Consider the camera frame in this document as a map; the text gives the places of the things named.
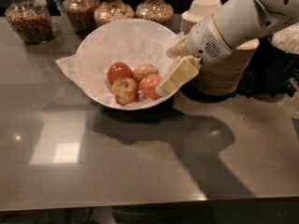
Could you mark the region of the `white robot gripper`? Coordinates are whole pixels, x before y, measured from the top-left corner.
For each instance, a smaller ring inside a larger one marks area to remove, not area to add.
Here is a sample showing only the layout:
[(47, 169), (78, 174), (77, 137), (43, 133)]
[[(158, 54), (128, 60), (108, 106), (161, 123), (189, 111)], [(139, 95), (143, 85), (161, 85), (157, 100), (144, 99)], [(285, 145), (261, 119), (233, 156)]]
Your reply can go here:
[[(232, 52), (233, 49), (221, 37), (213, 16), (205, 16), (192, 27), (187, 36), (183, 36), (166, 51), (165, 54), (175, 60), (157, 85), (156, 93), (165, 97), (194, 79), (201, 69), (197, 59), (203, 64), (213, 65), (229, 57)], [(197, 59), (186, 56), (188, 53)]]

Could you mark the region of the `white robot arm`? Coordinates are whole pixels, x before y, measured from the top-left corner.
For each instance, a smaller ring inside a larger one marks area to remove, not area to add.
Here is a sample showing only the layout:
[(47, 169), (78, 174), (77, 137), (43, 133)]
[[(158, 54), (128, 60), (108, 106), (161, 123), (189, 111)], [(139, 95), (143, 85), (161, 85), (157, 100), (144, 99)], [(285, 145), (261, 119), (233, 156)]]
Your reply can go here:
[(155, 91), (169, 95), (197, 76), (202, 65), (219, 63), (244, 43), (298, 21), (299, 0), (228, 0), (167, 50), (174, 62)]

